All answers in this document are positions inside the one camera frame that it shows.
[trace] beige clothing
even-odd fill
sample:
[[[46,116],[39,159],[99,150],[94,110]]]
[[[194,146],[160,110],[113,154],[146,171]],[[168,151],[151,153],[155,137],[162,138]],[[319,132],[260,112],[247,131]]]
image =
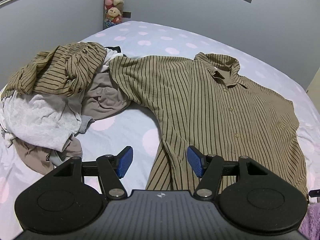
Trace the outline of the beige clothing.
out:
[[[1,100],[13,95],[43,94],[70,97],[84,91],[101,66],[106,49],[95,42],[58,46],[51,52],[41,51],[10,78]]]
[[[130,100],[112,80],[110,72],[97,73],[84,95],[81,114],[99,120],[116,114],[129,104]]]
[[[110,71],[130,100],[157,117],[162,139],[147,189],[194,191],[199,179],[187,163],[186,149],[228,161],[241,155],[261,163],[304,195],[305,159],[291,101],[238,75],[237,59],[199,53],[182,57],[117,57]],[[221,189],[235,182],[224,177]]]
[[[82,157],[81,143],[74,136],[70,137],[70,143],[62,153],[40,146],[33,146],[19,138],[15,138],[12,142],[25,165],[42,175],[46,175],[53,170],[50,155],[58,155],[61,162],[65,160],[66,157]]]

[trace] logo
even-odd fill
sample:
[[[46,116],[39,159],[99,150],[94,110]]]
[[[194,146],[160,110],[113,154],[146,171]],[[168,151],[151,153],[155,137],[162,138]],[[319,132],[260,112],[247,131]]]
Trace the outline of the logo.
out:
[[[163,197],[165,197],[165,194],[161,192],[161,193],[157,194],[157,196],[158,196],[159,198],[163,198]]]

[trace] blue gripper pad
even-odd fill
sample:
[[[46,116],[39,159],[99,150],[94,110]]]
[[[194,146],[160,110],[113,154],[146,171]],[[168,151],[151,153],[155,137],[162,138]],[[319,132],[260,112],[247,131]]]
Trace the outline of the blue gripper pad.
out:
[[[121,157],[121,159],[119,160],[119,165],[118,168],[116,169],[116,174],[118,176],[119,179],[122,179],[127,170],[129,169],[132,160],[133,160],[133,149],[132,147],[126,147],[124,149],[124,151],[126,151],[125,153],[119,153],[119,154],[123,154],[123,156]]]
[[[204,175],[204,168],[201,164],[201,158],[192,150],[191,147],[187,149],[187,160],[198,178]]]

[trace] striped shirt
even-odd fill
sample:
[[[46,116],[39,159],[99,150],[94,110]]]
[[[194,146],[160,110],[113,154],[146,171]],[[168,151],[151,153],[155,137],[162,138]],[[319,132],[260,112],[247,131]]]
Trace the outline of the striped shirt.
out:
[[[199,53],[182,57],[117,57],[112,78],[134,102],[157,117],[162,139],[147,189],[193,192],[199,179],[186,160],[194,145],[227,161],[256,160],[304,195],[306,166],[291,101],[238,75],[233,57]],[[221,190],[235,182],[224,177]]]
[[[51,52],[41,51],[19,71],[11,75],[1,100],[13,95],[43,94],[73,96],[90,85],[102,64],[106,49],[95,42],[58,46]]]

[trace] polka dot bed sheet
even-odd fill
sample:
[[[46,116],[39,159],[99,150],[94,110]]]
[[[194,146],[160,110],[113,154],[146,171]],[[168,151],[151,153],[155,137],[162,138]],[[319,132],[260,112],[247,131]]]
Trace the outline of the polka dot bed sheet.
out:
[[[320,188],[320,116],[309,97],[295,81],[270,65],[228,45],[196,33],[145,22],[129,21],[94,34],[84,41],[103,46],[120,46],[128,57],[148,55],[177,56],[193,59],[199,52],[227,54],[239,60],[240,75],[274,90],[294,104],[300,122],[298,141],[305,155],[308,190]],[[121,179],[128,194],[144,189],[160,142],[154,115],[145,107],[132,103],[123,112],[92,123],[85,134],[78,134],[83,161],[93,161],[104,154],[118,154],[125,146],[133,147],[132,164]],[[16,197],[40,179],[20,160],[14,147],[6,148],[0,137],[0,239],[9,240],[22,229],[14,214]],[[85,183],[99,191],[96,178]]]

